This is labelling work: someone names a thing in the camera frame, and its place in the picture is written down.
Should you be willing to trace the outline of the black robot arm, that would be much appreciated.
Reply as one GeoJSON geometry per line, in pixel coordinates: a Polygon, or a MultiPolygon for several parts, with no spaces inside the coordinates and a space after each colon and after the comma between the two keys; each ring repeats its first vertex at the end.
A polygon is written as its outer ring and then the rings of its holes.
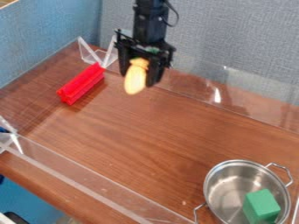
{"type": "Polygon", "coordinates": [[[175,47],[166,42],[169,14],[177,9],[169,0],[135,0],[134,5],[134,31],[126,34],[123,29],[116,29],[115,48],[118,49],[119,70],[127,75],[130,60],[142,58],[150,62],[146,71],[146,86],[150,88],[160,82],[165,69],[171,67],[175,47]]]}

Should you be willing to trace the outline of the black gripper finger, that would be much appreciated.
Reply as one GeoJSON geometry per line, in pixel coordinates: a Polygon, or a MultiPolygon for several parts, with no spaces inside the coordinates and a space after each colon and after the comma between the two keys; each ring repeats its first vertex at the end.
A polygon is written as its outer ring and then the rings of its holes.
{"type": "Polygon", "coordinates": [[[169,64],[165,56],[151,56],[148,58],[148,62],[146,86],[150,88],[160,82],[165,75],[165,69],[169,67],[169,64]]]}
{"type": "Polygon", "coordinates": [[[127,75],[127,69],[130,67],[130,60],[131,60],[131,49],[126,46],[122,46],[118,50],[118,57],[119,57],[119,70],[123,76],[127,75]]]}

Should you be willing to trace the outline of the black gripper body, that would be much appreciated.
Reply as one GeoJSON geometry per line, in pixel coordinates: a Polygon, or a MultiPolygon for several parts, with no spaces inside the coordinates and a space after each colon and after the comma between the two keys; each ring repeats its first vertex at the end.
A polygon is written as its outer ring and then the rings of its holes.
{"type": "Polygon", "coordinates": [[[131,59],[135,56],[147,58],[151,56],[165,56],[167,58],[167,64],[170,68],[174,61],[175,47],[170,45],[165,40],[159,40],[152,44],[147,44],[132,37],[132,32],[124,29],[115,29],[116,43],[115,48],[119,50],[122,46],[131,49],[131,59]]]}

